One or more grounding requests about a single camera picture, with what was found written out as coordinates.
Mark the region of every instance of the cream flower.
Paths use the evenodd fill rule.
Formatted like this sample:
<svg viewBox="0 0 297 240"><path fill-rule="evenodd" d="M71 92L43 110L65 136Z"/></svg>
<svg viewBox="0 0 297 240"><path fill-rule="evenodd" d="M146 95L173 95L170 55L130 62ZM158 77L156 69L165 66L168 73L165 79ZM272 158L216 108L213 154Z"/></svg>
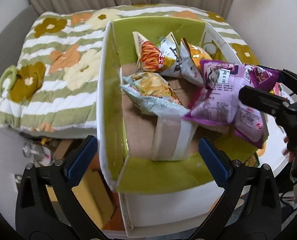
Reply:
<svg viewBox="0 0 297 240"><path fill-rule="evenodd" d="M121 16L117 15L119 10L116 9L101 9L96 11L91 18L86 21L86 24L91 25L91 29L97 30L105 28L109 21L118 20Z"/></svg>
<svg viewBox="0 0 297 240"><path fill-rule="evenodd" d="M70 90L79 89L85 82L95 79L99 75L102 51L90 49L81 60L69 68L65 68L63 79L68 82Z"/></svg>

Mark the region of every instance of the yellow chip bag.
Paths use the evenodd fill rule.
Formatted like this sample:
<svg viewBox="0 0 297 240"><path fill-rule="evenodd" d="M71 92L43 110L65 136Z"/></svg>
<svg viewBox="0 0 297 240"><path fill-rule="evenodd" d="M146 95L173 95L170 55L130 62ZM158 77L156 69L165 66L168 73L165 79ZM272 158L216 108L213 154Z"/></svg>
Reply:
<svg viewBox="0 0 297 240"><path fill-rule="evenodd" d="M175 63L176 58L163 53L139 32L133 32L136 54L138 56L138 71L162 72Z"/></svg>
<svg viewBox="0 0 297 240"><path fill-rule="evenodd" d="M189 43L188 43L188 46L189 46L190 54L195 66L198 68L199 71L201 71L200 60L203 60L203 59L212 60L212 58L203 48L194 46Z"/></svg>
<svg viewBox="0 0 297 240"><path fill-rule="evenodd" d="M143 114L153 115L152 107L184 108L168 82L157 73L140 72L123 77L121 89Z"/></svg>

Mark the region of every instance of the brown cardboard bottom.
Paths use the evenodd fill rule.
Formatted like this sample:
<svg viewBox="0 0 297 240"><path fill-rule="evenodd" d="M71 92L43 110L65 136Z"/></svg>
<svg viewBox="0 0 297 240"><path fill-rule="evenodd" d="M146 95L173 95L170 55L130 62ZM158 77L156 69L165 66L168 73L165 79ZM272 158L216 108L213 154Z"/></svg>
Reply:
<svg viewBox="0 0 297 240"><path fill-rule="evenodd" d="M136 64L125 64L122 66L123 76L129 76L136 71ZM187 108L197 87L185 79L163 77L174 90L183 106ZM127 145L130 156L151 159L153 138L157 123L157 116L144 115L135 104L122 92L123 118L127 135ZM171 136L178 136L179 130L174 129ZM198 127L188 150L188 156L198 152L198 141L203 136L208 136L212 141L219 138L222 134Z"/></svg>

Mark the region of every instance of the striped quilt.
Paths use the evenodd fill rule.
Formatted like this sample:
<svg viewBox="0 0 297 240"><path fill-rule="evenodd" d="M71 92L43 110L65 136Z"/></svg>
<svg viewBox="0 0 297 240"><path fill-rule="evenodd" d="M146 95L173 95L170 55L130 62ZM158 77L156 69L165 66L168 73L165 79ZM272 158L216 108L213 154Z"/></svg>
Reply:
<svg viewBox="0 0 297 240"><path fill-rule="evenodd" d="M256 58L212 12L166 4L119 6L70 15L42 14L27 34L17 66L0 80L0 127L28 132L96 128L96 90L105 26L134 16L172 16L210 23L238 57Z"/></svg>

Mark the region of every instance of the pink snack package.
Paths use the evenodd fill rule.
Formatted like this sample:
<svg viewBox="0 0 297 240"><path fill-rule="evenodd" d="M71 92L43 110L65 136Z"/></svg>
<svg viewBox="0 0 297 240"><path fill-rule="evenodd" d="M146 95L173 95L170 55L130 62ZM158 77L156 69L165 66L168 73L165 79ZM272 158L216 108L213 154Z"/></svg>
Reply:
<svg viewBox="0 0 297 240"><path fill-rule="evenodd" d="M197 91L191 111L183 118L209 127L234 122L237 136L261 148L267 133L265 118L260 111L243 105L238 93L245 85L270 91L279 72L209 60L201 60L201 71L205 85Z"/></svg>

